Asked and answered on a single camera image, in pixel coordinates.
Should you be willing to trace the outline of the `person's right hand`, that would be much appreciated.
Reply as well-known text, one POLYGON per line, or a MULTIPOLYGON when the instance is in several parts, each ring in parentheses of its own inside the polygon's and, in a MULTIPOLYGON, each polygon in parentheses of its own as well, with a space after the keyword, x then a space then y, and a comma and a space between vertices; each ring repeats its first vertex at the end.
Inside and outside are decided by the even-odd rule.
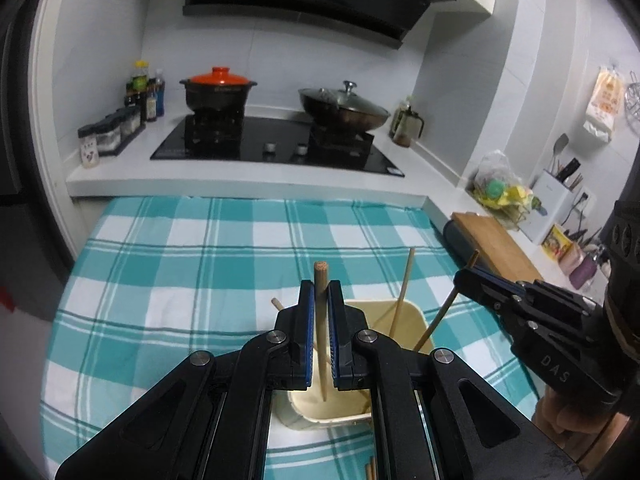
POLYGON ((533 423, 583 472, 598 466, 628 422, 629 416, 623 413, 583 413, 549 386, 533 416, 533 423))

